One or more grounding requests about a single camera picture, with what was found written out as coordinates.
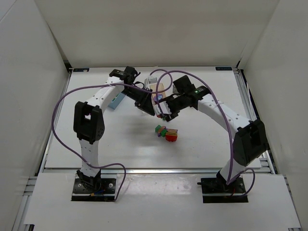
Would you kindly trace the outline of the purple lotus lego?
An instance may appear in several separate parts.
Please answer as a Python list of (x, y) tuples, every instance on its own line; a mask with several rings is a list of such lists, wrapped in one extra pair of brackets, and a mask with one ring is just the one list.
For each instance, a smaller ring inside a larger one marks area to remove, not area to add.
[(153, 101), (155, 102), (155, 103), (157, 103), (157, 102), (159, 102), (160, 100), (162, 100), (164, 98), (164, 96), (163, 96), (163, 94), (154, 94), (153, 95)]

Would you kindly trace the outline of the blue plastic container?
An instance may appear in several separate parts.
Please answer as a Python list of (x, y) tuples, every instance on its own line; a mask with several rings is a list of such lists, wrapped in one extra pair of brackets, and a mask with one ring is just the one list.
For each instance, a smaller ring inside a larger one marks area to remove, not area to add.
[(125, 94), (119, 93), (118, 95), (116, 95), (115, 98), (112, 99), (112, 101), (109, 103), (108, 107), (115, 110), (119, 106), (119, 104), (122, 102), (124, 97), (125, 97)]

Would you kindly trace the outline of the smoky grey container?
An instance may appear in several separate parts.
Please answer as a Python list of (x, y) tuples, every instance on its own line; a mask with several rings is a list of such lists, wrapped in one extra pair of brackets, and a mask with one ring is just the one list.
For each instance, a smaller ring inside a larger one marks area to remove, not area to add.
[(179, 94), (179, 92), (178, 92), (178, 90), (177, 90), (177, 88), (174, 84), (172, 85), (172, 93), (173, 94)]

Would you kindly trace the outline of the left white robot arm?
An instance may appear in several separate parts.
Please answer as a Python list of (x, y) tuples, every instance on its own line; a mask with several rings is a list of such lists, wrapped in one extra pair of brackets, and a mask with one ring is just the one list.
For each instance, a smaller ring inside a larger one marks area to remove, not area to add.
[(103, 114), (120, 93), (135, 101), (135, 106), (154, 116), (151, 93), (123, 86), (133, 86), (139, 75), (134, 67), (127, 66), (125, 70), (113, 70), (107, 79), (107, 87), (99, 89), (85, 102), (77, 102), (74, 111), (73, 130), (77, 134), (83, 157), (82, 167), (77, 171), (82, 184), (90, 190), (97, 190), (101, 183), (101, 170), (98, 167), (98, 144), (102, 138), (105, 125)]

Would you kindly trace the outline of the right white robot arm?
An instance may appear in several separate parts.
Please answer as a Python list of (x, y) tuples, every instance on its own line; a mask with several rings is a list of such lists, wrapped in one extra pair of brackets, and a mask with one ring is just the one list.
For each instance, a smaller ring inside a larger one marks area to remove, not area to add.
[(217, 173), (217, 178), (224, 185), (233, 183), (247, 166), (269, 149), (265, 125), (260, 119), (254, 121), (234, 112), (219, 101), (212, 89), (203, 82), (200, 87), (190, 81), (187, 75), (173, 82), (177, 97), (168, 96), (155, 106), (155, 113), (166, 121), (178, 116), (182, 109), (193, 107), (209, 116), (229, 137), (230, 159)]

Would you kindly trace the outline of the orange transparent container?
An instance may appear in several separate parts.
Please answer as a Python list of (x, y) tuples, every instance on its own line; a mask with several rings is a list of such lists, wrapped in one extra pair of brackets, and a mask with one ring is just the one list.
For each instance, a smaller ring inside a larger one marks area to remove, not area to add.
[(151, 85), (149, 85), (149, 88), (153, 91), (152, 98), (153, 98), (153, 95), (156, 94), (156, 90), (158, 91), (158, 94), (159, 94), (159, 93), (160, 93), (160, 94), (163, 94), (164, 98), (166, 97), (165, 86), (164, 86), (163, 83), (159, 83), (158, 85), (157, 85), (157, 83), (151, 84)]

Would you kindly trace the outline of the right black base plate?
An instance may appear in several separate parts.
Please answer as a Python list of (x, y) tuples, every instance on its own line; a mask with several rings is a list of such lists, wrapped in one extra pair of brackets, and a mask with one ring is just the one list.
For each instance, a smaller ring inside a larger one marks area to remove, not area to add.
[(225, 185), (218, 178), (201, 178), (197, 185), (201, 186), (204, 204), (248, 203), (242, 177), (230, 185)]

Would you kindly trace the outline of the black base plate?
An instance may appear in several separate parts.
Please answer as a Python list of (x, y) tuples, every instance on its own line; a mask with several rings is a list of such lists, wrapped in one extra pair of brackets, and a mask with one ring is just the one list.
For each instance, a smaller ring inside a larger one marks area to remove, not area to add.
[(204, 204), (248, 203), (242, 177), (230, 185), (225, 185), (218, 178), (201, 178), (197, 185), (201, 186)]
[(94, 188), (85, 186), (75, 177), (71, 201), (77, 202), (113, 202), (116, 196), (116, 178), (101, 178)]

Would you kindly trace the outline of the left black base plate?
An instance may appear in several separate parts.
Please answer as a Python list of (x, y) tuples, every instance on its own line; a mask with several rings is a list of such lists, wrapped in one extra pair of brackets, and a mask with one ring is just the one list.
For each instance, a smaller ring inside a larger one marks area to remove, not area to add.
[(94, 188), (85, 186), (75, 177), (71, 201), (77, 202), (113, 202), (116, 196), (116, 178), (101, 178)]

